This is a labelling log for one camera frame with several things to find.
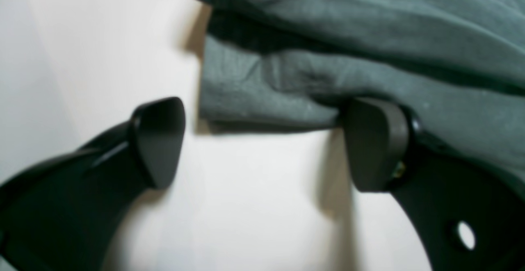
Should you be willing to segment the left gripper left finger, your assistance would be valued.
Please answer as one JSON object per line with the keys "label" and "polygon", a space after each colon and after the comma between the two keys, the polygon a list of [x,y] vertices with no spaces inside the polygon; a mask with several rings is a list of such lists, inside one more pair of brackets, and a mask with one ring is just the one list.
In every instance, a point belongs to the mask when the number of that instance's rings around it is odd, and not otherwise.
{"label": "left gripper left finger", "polygon": [[133,202],[176,177],[185,133],[178,97],[1,186],[1,258],[17,271],[99,271]]}

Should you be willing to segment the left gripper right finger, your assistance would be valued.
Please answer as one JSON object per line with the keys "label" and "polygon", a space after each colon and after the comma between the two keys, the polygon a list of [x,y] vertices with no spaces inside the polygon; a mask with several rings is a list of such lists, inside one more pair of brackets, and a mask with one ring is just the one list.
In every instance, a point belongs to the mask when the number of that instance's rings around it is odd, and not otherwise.
{"label": "left gripper right finger", "polygon": [[353,184],[396,199],[433,271],[523,271],[522,179],[461,155],[392,102],[349,99],[340,119]]}

